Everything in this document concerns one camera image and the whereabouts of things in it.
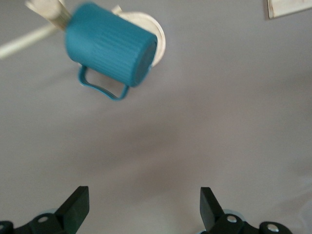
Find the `screw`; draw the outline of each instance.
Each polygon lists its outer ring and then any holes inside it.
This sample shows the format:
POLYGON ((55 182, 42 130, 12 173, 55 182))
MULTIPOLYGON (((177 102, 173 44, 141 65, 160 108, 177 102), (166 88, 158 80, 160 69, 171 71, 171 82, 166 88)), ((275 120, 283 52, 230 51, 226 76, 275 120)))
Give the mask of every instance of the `screw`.
POLYGON ((41 217, 40 219, 38 219, 38 223, 43 223, 45 221, 47 221, 49 218, 47 216, 41 217))
POLYGON ((271 232, 274 232, 274 233, 277 233, 279 232, 279 229, 276 225, 274 224, 268 224, 267 225, 267 228, 271 231, 271 232))
POLYGON ((230 222, 230 223, 236 223, 237 222, 237 219, 233 216, 233 215, 229 215, 227 220, 230 222))

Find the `gray table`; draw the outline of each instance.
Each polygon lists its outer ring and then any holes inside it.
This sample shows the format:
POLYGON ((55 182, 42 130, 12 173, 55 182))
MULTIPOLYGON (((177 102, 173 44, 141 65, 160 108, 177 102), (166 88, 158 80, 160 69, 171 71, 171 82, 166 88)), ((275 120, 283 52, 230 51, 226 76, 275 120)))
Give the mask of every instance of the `gray table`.
MULTIPOLYGON (((256 227, 311 233, 311 10, 268 20, 262 0, 96 3, 154 16, 165 56, 121 102, 79 84, 62 32, 0 61, 0 220, 22 225, 88 185, 79 234, 195 234, 209 186, 256 227)), ((45 23, 1 0, 0 44, 45 23)))

